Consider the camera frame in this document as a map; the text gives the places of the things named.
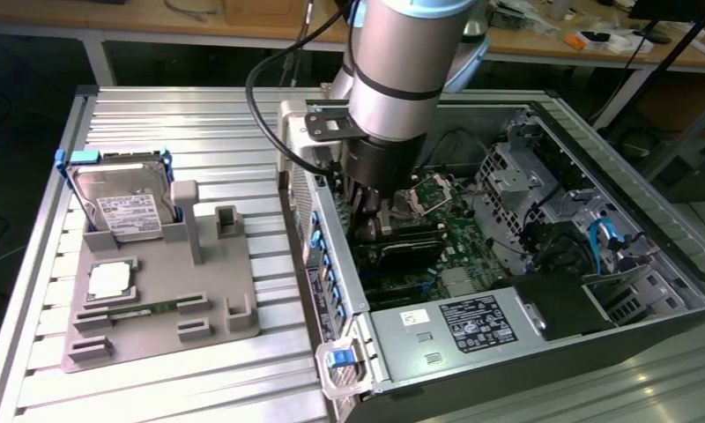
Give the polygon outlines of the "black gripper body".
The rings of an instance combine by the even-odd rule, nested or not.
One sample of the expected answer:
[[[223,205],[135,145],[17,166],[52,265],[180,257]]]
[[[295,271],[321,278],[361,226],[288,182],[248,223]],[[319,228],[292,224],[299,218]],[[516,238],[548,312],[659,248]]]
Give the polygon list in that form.
[[[391,197],[404,186],[415,169],[427,134],[404,141],[377,137],[348,139],[343,143],[343,171],[360,185]]]

